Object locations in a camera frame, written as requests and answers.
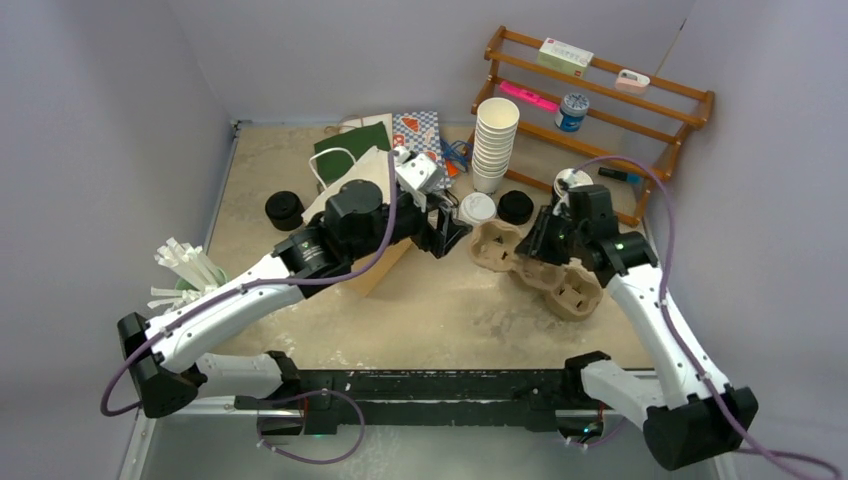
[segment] pink highlighter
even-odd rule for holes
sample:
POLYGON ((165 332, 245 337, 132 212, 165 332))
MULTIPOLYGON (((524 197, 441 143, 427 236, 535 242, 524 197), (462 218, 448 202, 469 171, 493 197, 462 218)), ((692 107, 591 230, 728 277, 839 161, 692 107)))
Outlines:
POLYGON ((533 92, 524 90, 523 88, 518 88, 515 85, 510 84, 509 82, 502 81, 500 84, 500 89, 507 95, 511 95, 520 100, 524 100, 525 102, 533 105, 534 107, 539 107, 542 110, 547 110, 551 113, 556 113, 559 110, 559 105, 554 102, 549 102, 544 98, 536 95, 533 92))

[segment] white bag handle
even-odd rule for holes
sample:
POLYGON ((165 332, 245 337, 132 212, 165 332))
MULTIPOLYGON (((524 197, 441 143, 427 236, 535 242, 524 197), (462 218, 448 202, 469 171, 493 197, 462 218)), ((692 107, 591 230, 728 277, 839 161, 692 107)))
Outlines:
POLYGON ((324 155, 325 153, 330 152, 345 152, 346 154, 348 154, 348 156, 350 156, 351 162, 356 165, 356 157, 354 157, 353 154, 350 153, 350 150, 341 147, 328 148, 321 153, 316 153, 315 155, 309 157, 309 168, 312 170, 312 173, 315 175, 315 178, 318 179, 318 182, 321 183, 321 186, 324 187, 324 190, 327 189, 327 184, 324 183, 324 179, 322 179, 321 176, 318 175, 318 168, 315 165, 315 159, 320 157, 321 155, 324 155))

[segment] white box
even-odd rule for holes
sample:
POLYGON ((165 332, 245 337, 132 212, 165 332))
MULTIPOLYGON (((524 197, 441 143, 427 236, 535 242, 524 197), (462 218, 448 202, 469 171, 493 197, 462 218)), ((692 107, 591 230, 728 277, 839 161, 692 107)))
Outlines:
POLYGON ((539 48, 536 63, 566 75, 582 78, 586 75, 586 70, 594 56, 594 53, 582 48, 547 38, 539 48))

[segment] blue jar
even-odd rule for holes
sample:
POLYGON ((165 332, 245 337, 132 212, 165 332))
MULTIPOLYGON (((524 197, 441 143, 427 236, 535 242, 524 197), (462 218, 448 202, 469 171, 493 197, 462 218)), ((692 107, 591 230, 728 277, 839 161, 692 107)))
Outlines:
POLYGON ((582 93, 569 93, 562 97, 554 122, 564 132, 576 132, 589 112, 589 98, 582 93))

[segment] stacked paper cups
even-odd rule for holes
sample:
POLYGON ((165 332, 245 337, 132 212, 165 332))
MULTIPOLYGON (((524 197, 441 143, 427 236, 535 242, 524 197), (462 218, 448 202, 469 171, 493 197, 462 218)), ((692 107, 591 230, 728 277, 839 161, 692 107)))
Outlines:
POLYGON ((505 98, 490 98, 477 107, 471 157, 474 190, 491 194, 498 189, 509 169, 518 117, 518 107, 505 98))

